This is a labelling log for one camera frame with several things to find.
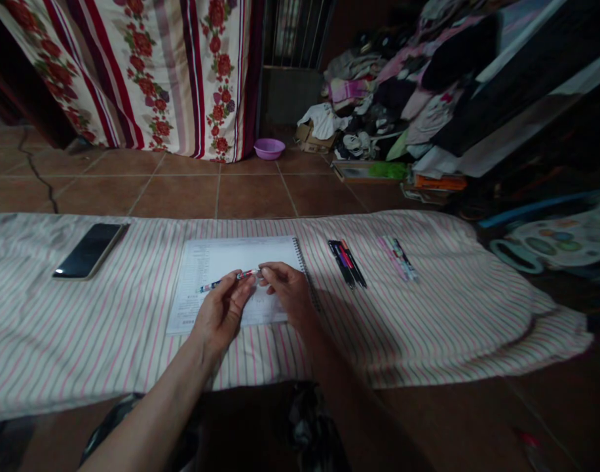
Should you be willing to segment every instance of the orange object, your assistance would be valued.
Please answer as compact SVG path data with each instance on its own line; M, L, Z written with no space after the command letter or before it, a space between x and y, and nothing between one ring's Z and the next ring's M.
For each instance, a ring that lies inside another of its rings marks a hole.
M415 187L429 190L460 191L466 188L468 183L464 176L444 176L441 179L432 179L416 175Z

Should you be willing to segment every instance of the striped blanket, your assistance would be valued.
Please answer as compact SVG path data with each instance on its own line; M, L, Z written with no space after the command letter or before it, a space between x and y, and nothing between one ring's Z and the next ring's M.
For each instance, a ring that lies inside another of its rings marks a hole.
M130 222L98 274L50 278L96 222ZM591 342L586 317L552 302L476 241L464 222L388 211L300 220L163 220L0 214L0 420L149 391L185 337L165 328L184 242L295 235L346 356L377 389L521 374ZM422 283L405 284L376 243L402 242ZM367 290L344 284L326 240L345 237ZM311 377L286 323L243 328L209 388Z

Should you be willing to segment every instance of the plastic basin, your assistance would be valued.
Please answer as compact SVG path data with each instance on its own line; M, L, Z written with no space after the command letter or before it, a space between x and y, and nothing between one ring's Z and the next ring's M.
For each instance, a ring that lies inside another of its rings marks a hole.
M285 143L270 138L263 138L256 140L254 149L256 150L256 155L261 159L273 161L285 150Z

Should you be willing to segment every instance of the notebook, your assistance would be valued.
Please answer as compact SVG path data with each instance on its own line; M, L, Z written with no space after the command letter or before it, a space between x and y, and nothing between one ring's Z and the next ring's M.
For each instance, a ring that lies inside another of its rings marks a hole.
M235 269L254 269L263 262L285 262L305 272L298 241L293 236L236 239L191 239L185 243L178 286L169 314L167 335L190 333L206 294L197 290ZM257 286L245 308L241 326L287 321L276 294Z

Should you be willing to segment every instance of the smartphone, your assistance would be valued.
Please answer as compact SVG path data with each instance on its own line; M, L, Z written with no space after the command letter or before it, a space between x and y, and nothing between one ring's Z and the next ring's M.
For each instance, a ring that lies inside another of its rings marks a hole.
M83 281L92 278L130 225L98 223L53 273L54 279Z

